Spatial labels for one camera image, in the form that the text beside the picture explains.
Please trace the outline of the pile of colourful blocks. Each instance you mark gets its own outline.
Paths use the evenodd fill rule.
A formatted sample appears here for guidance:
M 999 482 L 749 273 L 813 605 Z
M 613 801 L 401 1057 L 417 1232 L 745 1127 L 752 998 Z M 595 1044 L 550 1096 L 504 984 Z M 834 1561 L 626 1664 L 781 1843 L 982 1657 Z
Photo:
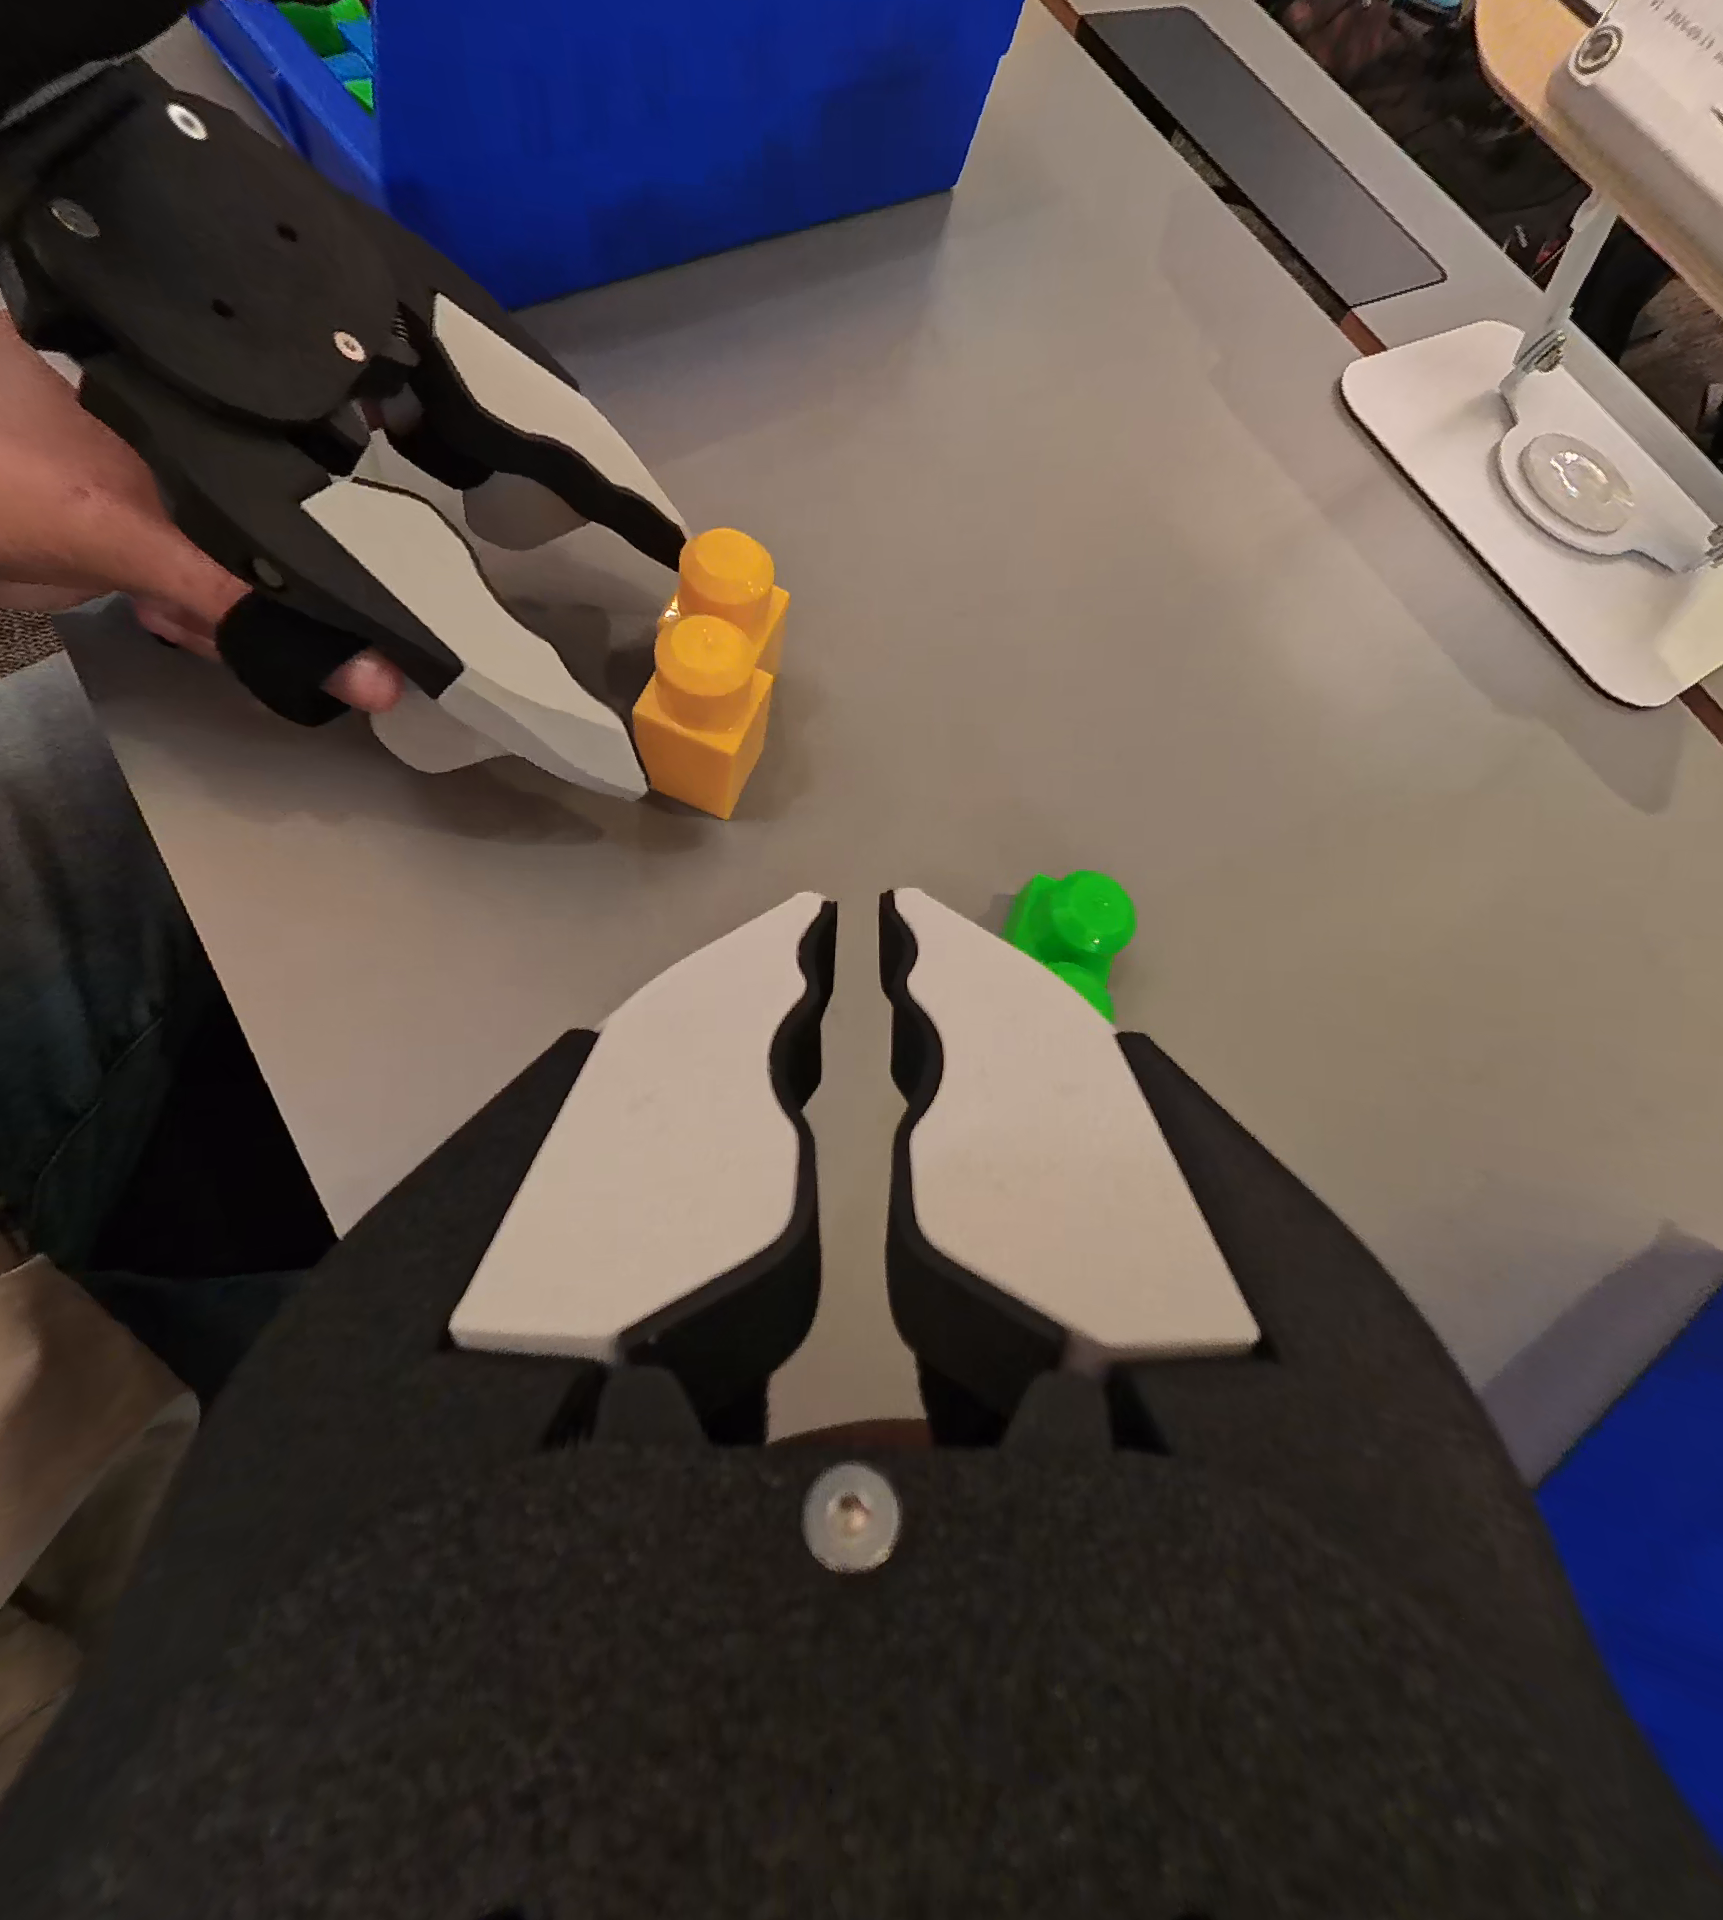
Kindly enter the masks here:
M 333 81 L 375 111 L 375 25 L 367 3 L 273 3 Z

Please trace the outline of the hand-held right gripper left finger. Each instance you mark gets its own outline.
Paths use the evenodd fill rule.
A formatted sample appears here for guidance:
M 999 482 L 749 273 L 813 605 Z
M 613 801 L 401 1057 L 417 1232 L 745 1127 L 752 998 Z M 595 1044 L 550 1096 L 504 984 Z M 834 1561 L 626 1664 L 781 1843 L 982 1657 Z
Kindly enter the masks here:
M 816 1198 L 838 910 L 816 892 L 693 949 L 595 1032 L 452 1314 L 457 1349 L 620 1361 L 777 1257 Z

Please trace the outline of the printed instruction sheet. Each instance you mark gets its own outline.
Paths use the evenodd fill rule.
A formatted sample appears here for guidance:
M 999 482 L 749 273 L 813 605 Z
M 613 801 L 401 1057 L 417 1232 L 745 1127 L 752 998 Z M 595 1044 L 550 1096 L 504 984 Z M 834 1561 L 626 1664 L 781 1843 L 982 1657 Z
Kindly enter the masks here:
M 1546 100 L 1723 270 L 1723 3 L 1610 3 Z

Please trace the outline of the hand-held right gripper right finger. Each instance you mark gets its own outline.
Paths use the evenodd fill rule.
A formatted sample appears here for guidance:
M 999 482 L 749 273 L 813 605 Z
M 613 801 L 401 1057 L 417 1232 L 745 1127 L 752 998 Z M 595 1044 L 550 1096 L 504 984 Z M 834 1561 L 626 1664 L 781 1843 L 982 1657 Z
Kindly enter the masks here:
M 936 1372 L 1247 1354 L 1259 1324 L 1121 1039 L 922 890 L 880 895 L 894 1012 L 889 1299 Z

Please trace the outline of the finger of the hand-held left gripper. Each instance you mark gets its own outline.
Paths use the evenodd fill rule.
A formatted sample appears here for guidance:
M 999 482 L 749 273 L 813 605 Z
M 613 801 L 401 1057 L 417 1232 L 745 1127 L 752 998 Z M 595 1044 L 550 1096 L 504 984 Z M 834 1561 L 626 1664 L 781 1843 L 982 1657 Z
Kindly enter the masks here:
M 581 788 L 645 797 L 630 725 L 504 608 L 472 546 L 430 500 L 339 479 L 303 512 L 452 657 L 437 694 L 450 718 Z
M 422 326 L 422 469 L 469 493 L 532 482 L 676 571 L 689 526 L 634 447 L 532 340 L 437 291 Z

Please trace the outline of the green mega block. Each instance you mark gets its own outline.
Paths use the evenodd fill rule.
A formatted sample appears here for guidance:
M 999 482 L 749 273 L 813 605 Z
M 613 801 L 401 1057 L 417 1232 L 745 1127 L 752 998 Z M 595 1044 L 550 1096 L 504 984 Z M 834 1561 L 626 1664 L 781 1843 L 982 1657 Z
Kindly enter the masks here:
M 1073 987 L 1105 1020 L 1117 1020 L 1112 962 L 1135 936 L 1135 900 L 1097 871 L 1030 876 L 1002 923 L 1002 941 Z

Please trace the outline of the person's jeans leg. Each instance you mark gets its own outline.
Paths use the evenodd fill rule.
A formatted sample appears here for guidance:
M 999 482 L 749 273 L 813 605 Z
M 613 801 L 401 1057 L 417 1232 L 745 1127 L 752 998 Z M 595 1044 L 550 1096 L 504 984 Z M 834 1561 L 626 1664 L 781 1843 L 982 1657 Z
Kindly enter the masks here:
M 0 1202 L 205 1404 L 335 1242 L 65 657 L 0 680 Z

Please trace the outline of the black flat panel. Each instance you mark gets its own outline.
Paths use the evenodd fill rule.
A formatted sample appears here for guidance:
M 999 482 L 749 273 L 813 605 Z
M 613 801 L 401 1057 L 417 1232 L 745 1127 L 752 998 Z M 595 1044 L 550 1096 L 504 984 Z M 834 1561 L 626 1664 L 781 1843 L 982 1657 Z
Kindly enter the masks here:
M 1445 280 L 1445 268 L 1198 7 L 1093 11 L 1076 35 L 1138 111 L 1209 168 L 1216 196 L 1254 213 L 1340 311 Z

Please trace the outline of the orange mega block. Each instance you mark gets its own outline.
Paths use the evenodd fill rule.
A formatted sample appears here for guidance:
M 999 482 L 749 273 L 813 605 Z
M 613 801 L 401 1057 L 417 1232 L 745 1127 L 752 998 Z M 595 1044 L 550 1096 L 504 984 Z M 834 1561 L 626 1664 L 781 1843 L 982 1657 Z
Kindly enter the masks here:
M 686 613 L 665 624 L 633 710 L 648 788 L 731 820 L 764 755 L 771 690 L 756 640 L 733 622 Z
M 777 673 L 788 624 L 788 591 L 777 585 L 767 546 L 739 528 L 704 528 L 683 542 L 680 585 L 661 624 L 721 617 L 752 640 L 756 665 Z

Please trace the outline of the white board stand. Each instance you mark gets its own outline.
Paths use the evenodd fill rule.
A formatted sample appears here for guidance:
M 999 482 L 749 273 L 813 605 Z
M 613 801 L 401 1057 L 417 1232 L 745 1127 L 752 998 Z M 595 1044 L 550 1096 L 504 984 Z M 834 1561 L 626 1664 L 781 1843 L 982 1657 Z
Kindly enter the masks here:
M 1601 193 L 1581 203 L 1533 326 L 1391 346 L 1340 398 L 1571 669 L 1651 710 L 1723 669 L 1723 522 L 1570 373 L 1571 305 L 1613 223 Z

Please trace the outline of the person's left hand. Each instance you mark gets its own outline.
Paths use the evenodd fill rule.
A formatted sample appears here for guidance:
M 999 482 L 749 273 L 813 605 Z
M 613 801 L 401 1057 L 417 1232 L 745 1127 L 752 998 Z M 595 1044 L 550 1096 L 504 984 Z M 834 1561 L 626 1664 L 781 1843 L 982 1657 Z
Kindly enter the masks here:
M 215 662 L 223 616 L 245 592 L 184 536 L 147 465 L 0 312 L 0 610 L 126 596 L 147 633 Z

